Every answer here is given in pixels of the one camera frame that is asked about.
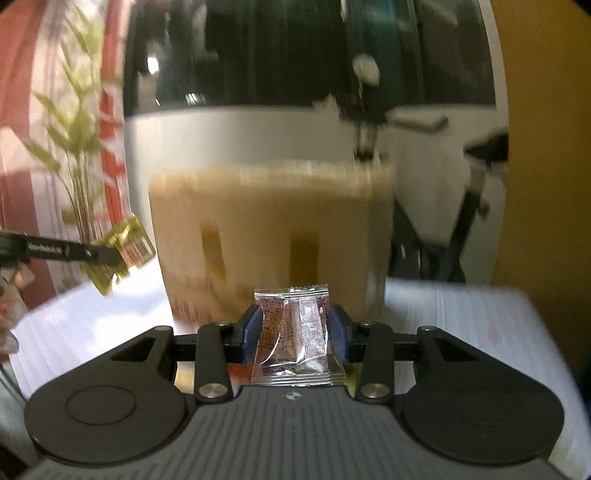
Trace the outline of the person left hand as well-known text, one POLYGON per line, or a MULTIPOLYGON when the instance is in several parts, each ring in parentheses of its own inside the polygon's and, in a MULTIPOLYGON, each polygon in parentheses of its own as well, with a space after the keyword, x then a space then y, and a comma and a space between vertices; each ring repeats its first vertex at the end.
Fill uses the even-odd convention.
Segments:
POLYGON ((28 308, 21 291, 35 279, 30 269, 22 263, 1 269, 1 354, 10 355, 18 351, 19 344, 12 333, 28 308))

